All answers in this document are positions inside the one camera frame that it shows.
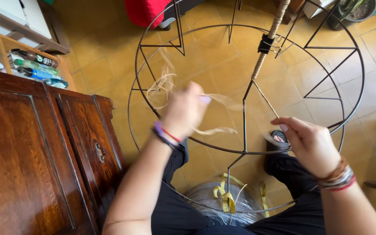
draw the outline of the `leg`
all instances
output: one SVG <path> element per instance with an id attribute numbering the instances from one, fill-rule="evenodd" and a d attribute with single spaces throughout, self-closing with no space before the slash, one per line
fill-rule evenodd
<path id="1" fill-rule="evenodd" d="M 158 202 L 152 214 L 153 235 L 187 235 L 211 225 L 208 218 L 166 185 L 170 185 L 174 172 L 188 161 L 186 149 L 186 145 L 175 149 L 165 167 Z"/>
<path id="2" fill-rule="evenodd" d="M 297 159 L 288 154 L 268 155 L 265 171 L 284 183 L 294 199 L 299 199 L 294 206 L 257 221 L 247 229 L 260 235 L 326 234 L 320 190 L 308 192 L 316 182 Z"/>

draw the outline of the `red cushion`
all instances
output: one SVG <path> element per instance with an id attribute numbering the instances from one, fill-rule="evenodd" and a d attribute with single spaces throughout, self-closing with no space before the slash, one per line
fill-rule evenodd
<path id="1" fill-rule="evenodd" d="M 129 19 L 136 25 L 148 27 L 150 22 L 161 13 L 171 0 L 124 0 Z M 163 14 L 154 21 L 155 28 L 163 21 Z"/>

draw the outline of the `shelf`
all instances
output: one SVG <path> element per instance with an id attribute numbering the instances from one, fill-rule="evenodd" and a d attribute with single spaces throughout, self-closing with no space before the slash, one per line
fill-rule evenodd
<path id="1" fill-rule="evenodd" d="M 73 82 L 72 76 L 69 72 L 68 65 L 63 57 L 61 56 L 53 56 L 50 54 L 47 54 L 45 52 L 39 51 L 36 48 L 30 47 L 28 45 L 25 45 L 19 41 L 16 41 L 14 39 L 11 39 L 7 36 L 4 36 L 0 34 L 0 63 L 4 65 L 4 68 L 7 70 L 8 74 L 13 74 L 11 72 L 10 63 L 8 61 L 7 53 L 15 48 L 19 48 L 24 51 L 33 51 L 37 54 L 40 54 L 42 56 L 45 56 L 49 59 L 52 59 L 54 61 L 57 61 L 59 66 L 57 69 L 59 70 L 59 76 L 63 78 L 64 81 L 69 83 L 68 90 L 70 91 L 76 91 L 75 84 Z"/>

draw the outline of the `purple bracelet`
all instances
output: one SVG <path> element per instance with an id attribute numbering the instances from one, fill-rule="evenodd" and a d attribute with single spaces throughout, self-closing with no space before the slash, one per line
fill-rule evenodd
<path id="1" fill-rule="evenodd" d="M 172 142 L 170 142 L 168 140 L 168 138 L 166 138 L 164 136 L 164 132 L 162 130 L 162 123 L 160 121 L 154 122 L 154 130 L 155 130 L 156 134 L 161 137 L 160 140 L 162 140 L 164 143 L 166 143 L 170 146 L 173 146 L 175 148 L 178 147 L 178 145 L 173 144 Z"/>

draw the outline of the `twine-wrapped pole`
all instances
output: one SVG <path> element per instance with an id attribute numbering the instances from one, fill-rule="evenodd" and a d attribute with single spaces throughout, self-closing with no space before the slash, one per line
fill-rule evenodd
<path id="1" fill-rule="evenodd" d="M 269 33 L 268 33 L 269 39 L 275 38 L 275 35 L 277 34 L 278 27 L 281 24 L 282 18 L 284 17 L 284 14 L 285 14 L 285 10 L 287 9 L 289 4 L 290 4 L 290 0 L 283 0 L 279 3 L 277 15 L 275 16 L 274 22 L 272 23 L 271 29 L 269 30 Z M 258 90 L 258 92 L 262 95 L 262 97 L 265 99 L 266 103 L 269 105 L 269 107 L 274 112 L 275 116 L 277 118 L 279 118 L 277 112 L 272 107 L 271 103 L 269 103 L 268 99 L 265 97 L 265 95 L 262 93 L 261 89 L 258 87 L 256 82 L 254 81 L 256 79 L 256 77 L 258 76 L 259 70 L 261 69 L 261 67 L 264 63 L 265 57 L 266 57 L 266 54 L 261 52 L 261 54 L 259 55 L 259 59 L 256 62 L 255 69 L 253 70 L 253 74 L 252 74 L 251 79 L 252 79 L 253 84 L 255 85 L 256 89 Z"/>

